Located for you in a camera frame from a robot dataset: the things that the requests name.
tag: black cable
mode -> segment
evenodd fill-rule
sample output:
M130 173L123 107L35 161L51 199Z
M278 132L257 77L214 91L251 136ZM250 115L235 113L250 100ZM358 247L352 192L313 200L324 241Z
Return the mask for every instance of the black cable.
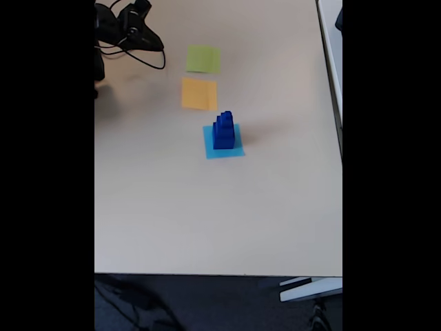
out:
M107 298L98 288L96 285L95 286L95 290L98 292L98 294L101 296L101 298L104 299L105 302L109 303L113 308L115 308L115 310L117 310L125 319L127 319L133 326L135 326L138 329L143 329L145 331L148 331L148 328L142 328L141 326L138 325L138 323L136 321L134 321L133 319L131 319L130 317L128 317L121 309L119 309L119 307L114 304L113 302L110 301L109 298Z
M163 64L162 67L156 67L156 66L151 65L150 63L144 62L143 60L138 59L138 58L135 57L134 55L131 55L127 50L123 50L123 52L126 53L129 57L132 57L132 58L134 58L135 60L138 60L139 62L144 63L146 66L149 66L149 67L151 67L151 68L153 68L153 69L162 70L163 68L165 68L165 52L164 52L163 50L162 50L162 53L163 53L163 58L164 58L164 64Z
M115 55L115 54L119 54L119 53L124 53L124 51L118 50L118 51L112 52L112 53L106 53L106 52L101 51L101 53L103 53L104 55Z
M112 7L115 6L118 2L120 2L121 0L116 0L113 4L110 5L109 9L112 10Z

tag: cable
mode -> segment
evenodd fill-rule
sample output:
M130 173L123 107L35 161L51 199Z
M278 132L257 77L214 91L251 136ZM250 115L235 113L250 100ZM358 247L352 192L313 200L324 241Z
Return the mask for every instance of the cable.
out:
M126 41L127 37L122 38L116 45L112 45L112 46L95 46L95 48L113 48L113 47L119 47L119 44L122 43L123 41Z
M118 50L118 51L112 52L112 53L106 53L106 52L101 51L101 53L104 54L104 55L115 55L115 54L119 54L119 53L124 53L124 51L123 50Z
M136 322L136 321L134 321L133 319L131 319L130 317L128 317L121 309L119 309L119 307L117 306L117 305L115 305L113 302L111 302L110 301L110 299L109 298L107 298L98 288L97 288L97 286L96 285L94 285L95 286L95 290L98 292L98 294L101 296L101 298L103 298L104 299L104 301L105 302L107 302L107 303L109 303L113 308L115 308L115 310L117 310L125 319L127 319L131 324L133 324L133 326L135 326L136 328L138 328L138 329L143 329L143 330L145 330L145 331L148 331L149 329L148 328L142 328L141 326L139 326L139 324Z
M163 58L164 58L164 64L163 64L162 67L156 67L156 66L153 66L153 65L151 65L151 64L149 64L149 63L147 63L147 62L144 62L143 60L138 59L138 58L135 57L134 55L131 55L127 50L123 50L123 52L126 53L129 57L132 57L132 58L134 58L135 60L138 60L139 62L144 63L146 66L149 66L149 67L151 67L151 68L153 68L153 69L162 70L163 68L165 68L165 52L164 52L164 50L162 50Z
M113 4L110 5L109 9L112 10L112 7L115 6L118 2L120 2L121 0L116 0Z

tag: blue sticky note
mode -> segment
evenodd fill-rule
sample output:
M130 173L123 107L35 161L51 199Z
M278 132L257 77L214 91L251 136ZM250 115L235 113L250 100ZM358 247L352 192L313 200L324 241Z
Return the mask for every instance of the blue sticky note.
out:
M240 137L240 128L238 124L234 124L234 147L231 150L214 150L213 149L213 126L204 126L205 153L207 159L217 159L219 157L243 157L245 152L242 147L242 139Z

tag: tabletop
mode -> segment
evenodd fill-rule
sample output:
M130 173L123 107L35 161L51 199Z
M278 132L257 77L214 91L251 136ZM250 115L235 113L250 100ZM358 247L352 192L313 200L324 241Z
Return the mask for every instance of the tabletop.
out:
M341 277L342 160L315 1L151 3L165 69L104 59L98 84L95 272ZM186 72L190 44L219 48L220 73ZM182 77L217 81L218 111L183 109ZM225 110L245 156L206 159L203 126Z

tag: green sticky note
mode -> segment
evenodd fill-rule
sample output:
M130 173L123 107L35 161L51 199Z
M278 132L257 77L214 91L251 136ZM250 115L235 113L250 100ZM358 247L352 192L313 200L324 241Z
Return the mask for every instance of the green sticky note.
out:
M221 72L221 51L211 46L188 46L187 71L218 74Z

